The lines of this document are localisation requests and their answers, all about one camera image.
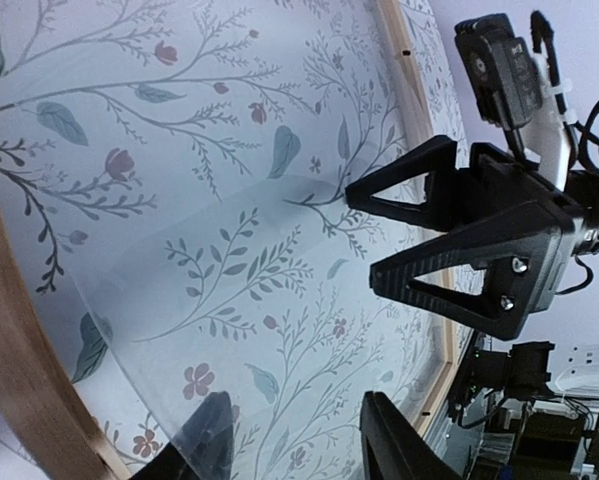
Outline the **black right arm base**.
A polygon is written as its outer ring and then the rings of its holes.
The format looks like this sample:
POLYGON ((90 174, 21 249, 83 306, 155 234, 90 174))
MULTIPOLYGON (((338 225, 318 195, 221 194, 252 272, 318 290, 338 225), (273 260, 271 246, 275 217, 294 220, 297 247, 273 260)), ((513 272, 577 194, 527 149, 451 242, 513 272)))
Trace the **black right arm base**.
POLYGON ((554 343, 526 342, 514 344, 508 352, 493 351, 485 347, 484 337, 475 334, 447 396, 447 415, 464 429, 463 416, 467 407, 483 391, 501 393, 502 400, 530 401, 551 399, 548 371, 554 343))

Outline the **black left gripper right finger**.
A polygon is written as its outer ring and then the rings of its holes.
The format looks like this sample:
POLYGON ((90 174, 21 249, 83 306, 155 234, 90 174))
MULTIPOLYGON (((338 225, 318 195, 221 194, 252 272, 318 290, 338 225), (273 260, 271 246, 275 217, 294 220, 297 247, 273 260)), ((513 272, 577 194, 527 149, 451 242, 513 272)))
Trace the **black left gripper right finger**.
POLYGON ((364 393, 360 412, 364 478, 460 479, 383 393, 364 393))

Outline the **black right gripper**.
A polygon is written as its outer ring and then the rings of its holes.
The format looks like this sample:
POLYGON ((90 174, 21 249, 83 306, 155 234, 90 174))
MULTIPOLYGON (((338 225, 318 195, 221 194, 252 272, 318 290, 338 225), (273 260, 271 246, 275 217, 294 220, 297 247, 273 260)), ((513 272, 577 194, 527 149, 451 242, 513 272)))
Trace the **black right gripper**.
POLYGON ((442 232, 370 267, 389 300, 516 339, 549 308, 584 226, 581 203, 490 144, 455 166, 437 135, 345 189, 349 208, 442 232))

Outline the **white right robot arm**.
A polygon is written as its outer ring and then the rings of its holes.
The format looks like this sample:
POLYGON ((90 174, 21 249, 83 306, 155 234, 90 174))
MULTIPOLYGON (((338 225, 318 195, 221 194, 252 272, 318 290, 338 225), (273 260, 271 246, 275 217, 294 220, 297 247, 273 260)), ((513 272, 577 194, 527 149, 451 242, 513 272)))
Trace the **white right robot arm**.
POLYGON ((505 149, 476 143, 461 168, 457 142, 437 135, 345 192, 352 209, 436 232, 372 264, 376 295, 501 340, 549 308, 569 262, 599 254, 599 136, 567 105, 541 12, 530 30, 517 36, 503 13, 455 28, 480 116, 505 149))

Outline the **clear acrylic sheet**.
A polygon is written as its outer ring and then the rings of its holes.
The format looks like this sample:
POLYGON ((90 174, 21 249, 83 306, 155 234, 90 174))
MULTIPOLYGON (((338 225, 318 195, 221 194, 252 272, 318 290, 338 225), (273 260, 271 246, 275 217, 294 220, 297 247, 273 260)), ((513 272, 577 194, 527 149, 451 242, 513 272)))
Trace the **clear acrylic sheet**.
POLYGON ((440 348, 420 310, 376 296, 370 265, 425 232, 307 207, 329 184, 264 179, 123 236, 83 293, 114 358, 173 437, 227 393, 236 479, 358 479, 363 394, 415 410, 440 348))

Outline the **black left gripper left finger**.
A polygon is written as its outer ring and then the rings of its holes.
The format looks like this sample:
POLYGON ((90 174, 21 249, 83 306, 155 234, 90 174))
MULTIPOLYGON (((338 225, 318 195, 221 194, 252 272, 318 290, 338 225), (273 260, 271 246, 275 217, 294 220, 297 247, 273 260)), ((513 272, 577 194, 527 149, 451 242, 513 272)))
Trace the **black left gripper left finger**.
POLYGON ((210 393, 160 453, 131 479, 229 480, 234 427, 229 393, 210 393))

